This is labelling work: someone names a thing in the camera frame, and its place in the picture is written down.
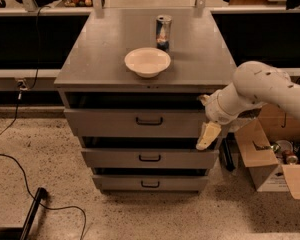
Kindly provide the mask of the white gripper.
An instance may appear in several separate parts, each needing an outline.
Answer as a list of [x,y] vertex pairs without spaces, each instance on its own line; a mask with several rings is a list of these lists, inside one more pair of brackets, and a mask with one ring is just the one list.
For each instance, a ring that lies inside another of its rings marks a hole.
[[205,105],[206,117],[210,120],[208,123],[202,124],[201,135],[196,144],[196,149],[199,151],[207,149],[218,137],[221,125],[227,125],[238,117],[237,114],[231,115],[222,108],[218,100],[220,93],[221,91],[217,90],[210,96],[203,94],[197,97]]

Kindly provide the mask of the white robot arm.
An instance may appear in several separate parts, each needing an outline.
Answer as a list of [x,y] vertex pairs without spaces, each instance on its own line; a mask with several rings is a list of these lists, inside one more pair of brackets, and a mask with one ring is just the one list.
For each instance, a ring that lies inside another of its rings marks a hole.
[[232,82],[212,95],[200,95],[207,123],[202,124],[198,150],[207,149],[221,132],[245,111],[273,104],[300,121],[300,85],[288,73],[267,64],[248,61],[234,72]]

